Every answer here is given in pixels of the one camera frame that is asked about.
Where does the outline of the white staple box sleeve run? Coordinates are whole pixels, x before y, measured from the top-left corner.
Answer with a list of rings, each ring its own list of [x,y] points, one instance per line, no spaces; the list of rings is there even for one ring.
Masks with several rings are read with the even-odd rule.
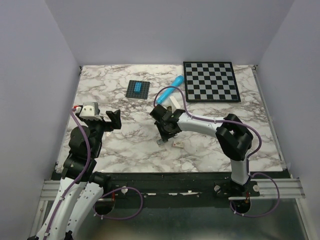
[[[174,148],[181,148],[181,149],[183,149],[185,145],[184,145],[184,143],[183,143],[182,141],[174,141],[173,144],[172,144],[172,146],[173,146]]]

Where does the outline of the cream plastic piece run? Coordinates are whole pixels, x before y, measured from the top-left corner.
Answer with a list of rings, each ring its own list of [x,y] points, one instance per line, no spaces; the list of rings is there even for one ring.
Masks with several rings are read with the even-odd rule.
[[[179,102],[174,96],[170,96],[169,100],[170,100],[170,104],[173,112],[177,109],[180,109],[181,105],[179,104]]]

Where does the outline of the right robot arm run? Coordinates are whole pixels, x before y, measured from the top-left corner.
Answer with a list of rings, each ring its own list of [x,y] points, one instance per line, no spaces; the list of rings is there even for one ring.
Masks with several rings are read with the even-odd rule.
[[[150,116],[155,120],[154,124],[161,136],[160,144],[166,143],[180,132],[195,132],[215,137],[222,152],[231,162],[230,191],[236,196],[247,192],[250,178],[247,155],[254,137],[236,115],[230,113],[225,118],[205,118],[191,115],[183,109],[172,112],[158,104],[150,112]]]

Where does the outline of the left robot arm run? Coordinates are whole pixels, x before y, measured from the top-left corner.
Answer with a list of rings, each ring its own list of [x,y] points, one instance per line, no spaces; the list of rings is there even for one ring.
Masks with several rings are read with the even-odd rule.
[[[107,111],[109,121],[95,106],[80,105],[71,111],[76,127],[70,133],[69,154],[51,210],[33,240],[72,240],[94,203],[111,191],[110,177],[95,172],[105,132],[122,127],[121,111]]]

